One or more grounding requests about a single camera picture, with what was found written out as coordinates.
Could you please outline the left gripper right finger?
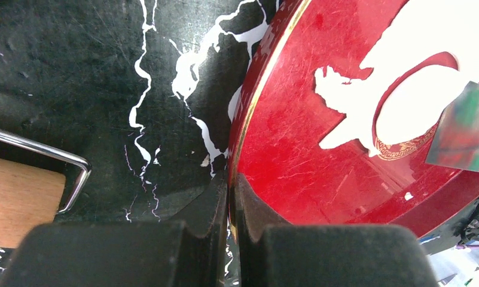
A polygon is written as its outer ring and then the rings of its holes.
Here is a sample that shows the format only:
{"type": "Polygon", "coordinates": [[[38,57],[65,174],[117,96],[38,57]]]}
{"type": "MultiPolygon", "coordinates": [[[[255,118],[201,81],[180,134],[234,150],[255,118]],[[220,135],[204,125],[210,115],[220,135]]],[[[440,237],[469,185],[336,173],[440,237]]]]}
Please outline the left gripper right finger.
{"type": "Polygon", "coordinates": [[[242,286],[436,286],[414,234],[397,225],[292,225],[233,187],[242,286]]]}

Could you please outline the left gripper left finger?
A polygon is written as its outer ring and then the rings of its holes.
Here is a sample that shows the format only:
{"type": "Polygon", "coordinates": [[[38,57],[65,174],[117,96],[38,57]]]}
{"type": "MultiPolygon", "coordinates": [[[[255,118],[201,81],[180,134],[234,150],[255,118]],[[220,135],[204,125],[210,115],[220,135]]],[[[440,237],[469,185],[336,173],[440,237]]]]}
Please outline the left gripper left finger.
{"type": "Polygon", "coordinates": [[[222,286],[226,229],[223,171],[165,221],[33,228],[0,286],[222,286]]]}

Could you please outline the round red tray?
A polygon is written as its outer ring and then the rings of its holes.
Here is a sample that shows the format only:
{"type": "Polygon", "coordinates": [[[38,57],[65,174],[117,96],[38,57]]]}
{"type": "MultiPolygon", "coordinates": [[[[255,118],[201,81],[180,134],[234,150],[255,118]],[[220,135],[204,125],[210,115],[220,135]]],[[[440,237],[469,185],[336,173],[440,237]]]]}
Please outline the round red tray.
{"type": "Polygon", "coordinates": [[[345,118],[315,91],[331,66],[366,79],[359,64],[408,1],[285,1],[247,73],[232,123],[229,183],[244,175],[293,224],[397,224],[424,236],[479,196],[479,173],[426,162],[437,123],[394,145],[357,139],[322,149],[345,118]]]}

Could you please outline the wooden rolling pin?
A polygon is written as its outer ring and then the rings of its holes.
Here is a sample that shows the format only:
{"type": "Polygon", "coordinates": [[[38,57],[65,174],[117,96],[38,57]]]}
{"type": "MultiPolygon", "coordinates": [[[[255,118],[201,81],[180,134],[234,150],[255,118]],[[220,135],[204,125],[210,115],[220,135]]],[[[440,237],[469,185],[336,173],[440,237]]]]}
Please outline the wooden rolling pin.
{"type": "Polygon", "coordinates": [[[59,202],[62,174],[0,159],[0,247],[16,248],[34,227],[68,212],[91,174],[91,164],[78,155],[0,129],[0,142],[32,151],[80,168],[66,203],[59,202]]]}

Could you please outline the cut round dough wrapper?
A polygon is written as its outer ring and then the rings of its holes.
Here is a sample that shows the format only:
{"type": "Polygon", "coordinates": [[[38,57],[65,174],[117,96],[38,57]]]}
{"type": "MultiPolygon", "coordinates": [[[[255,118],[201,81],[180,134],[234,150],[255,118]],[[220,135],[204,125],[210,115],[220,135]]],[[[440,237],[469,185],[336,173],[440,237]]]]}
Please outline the cut round dough wrapper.
{"type": "Polygon", "coordinates": [[[469,81],[463,72],[440,65],[413,73],[385,100],[376,121],[377,138],[394,145],[424,135],[469,81]]]}

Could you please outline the scraper knife orange handle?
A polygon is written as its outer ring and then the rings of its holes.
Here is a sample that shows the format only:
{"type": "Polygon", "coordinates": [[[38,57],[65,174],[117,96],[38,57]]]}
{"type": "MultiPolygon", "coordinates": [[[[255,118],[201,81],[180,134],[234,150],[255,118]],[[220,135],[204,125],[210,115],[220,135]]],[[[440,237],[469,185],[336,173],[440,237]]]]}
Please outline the scraper knife orange handle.
{"type": "Polygon", "coordinates": [[[441,114],[426,162],[479,172],[479,84],[469,82],[441,114]]]}

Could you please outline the white dough piece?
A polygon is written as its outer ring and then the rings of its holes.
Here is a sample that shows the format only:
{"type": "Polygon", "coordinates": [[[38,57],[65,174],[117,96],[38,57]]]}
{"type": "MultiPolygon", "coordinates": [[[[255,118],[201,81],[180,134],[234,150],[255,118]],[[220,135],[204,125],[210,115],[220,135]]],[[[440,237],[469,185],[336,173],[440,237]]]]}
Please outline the white dough piece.
{"type": "Polygon", "coordinates": [[[320,141],[322,149],[357,139],[369,156],[380,110],[407,77],[431,65],[463,72],[479,82],[479,1],[408,1],[359,64],[370,68],[364,80],[325,66],[315,71],[315,91],[327,107],[345,118],[320,141]]]}

